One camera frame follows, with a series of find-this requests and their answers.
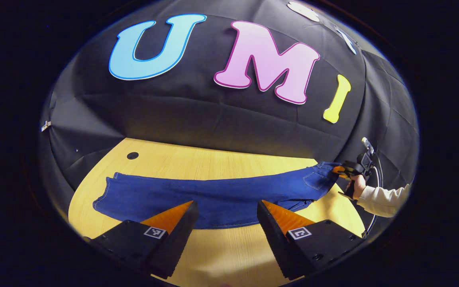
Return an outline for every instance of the jeans pocket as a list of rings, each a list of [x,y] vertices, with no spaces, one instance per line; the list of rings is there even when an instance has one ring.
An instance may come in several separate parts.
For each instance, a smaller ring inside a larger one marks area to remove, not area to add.
[[[310,175],[304,176],[303,180],[308,187],[319,190],[321,187],[324,186],[326,182],[329,181],[329,178],[315,172],[311,173]]]

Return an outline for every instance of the white sleeve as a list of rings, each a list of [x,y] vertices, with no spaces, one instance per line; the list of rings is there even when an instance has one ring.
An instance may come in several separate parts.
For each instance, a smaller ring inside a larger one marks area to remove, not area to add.
[[[364,210],[369,213],[393,217],[406,201],[409,193],[410,184],[404,188],[390,190],[381,187],[365,187],[357,204],[364,207]]]

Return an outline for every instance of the human hand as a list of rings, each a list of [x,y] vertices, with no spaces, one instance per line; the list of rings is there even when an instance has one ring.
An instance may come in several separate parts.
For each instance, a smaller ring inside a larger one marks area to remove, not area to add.
[[[353,184],[353,199],[358,200],[362,192],[364,191],[364,188],[366,187],[366,180],[362,175],[350,176],[350,179],[355,181],[355,184]],[[347,190],[350,187],[350,184],[351,181],[346,186]]]

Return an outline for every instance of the denim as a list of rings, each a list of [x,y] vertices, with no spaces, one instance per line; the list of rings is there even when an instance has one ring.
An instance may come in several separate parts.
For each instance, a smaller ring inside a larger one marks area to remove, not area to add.
[[[190,200],[197,201],[195,229],[222,229],[257,224],[256,208],[266,200],[291,211],[327,194],[338,178],[336,162],[268,176],[218,180],[178,180],[115,173],[106,178],[104,194],[93,208],[117,220],[142,222]]]

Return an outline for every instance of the jeans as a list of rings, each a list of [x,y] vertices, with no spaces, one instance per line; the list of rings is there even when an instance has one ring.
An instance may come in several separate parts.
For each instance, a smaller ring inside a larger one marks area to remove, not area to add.
[[[256,208],[267,200],[297,211],[332,188],[341,165],[320,162],[313,167],[277,175],[218,180],[177,180],[115,173],[93,208],[117,220],[142,222],[190,200],[197,201],[195,229],[221,229],[257,224]]]

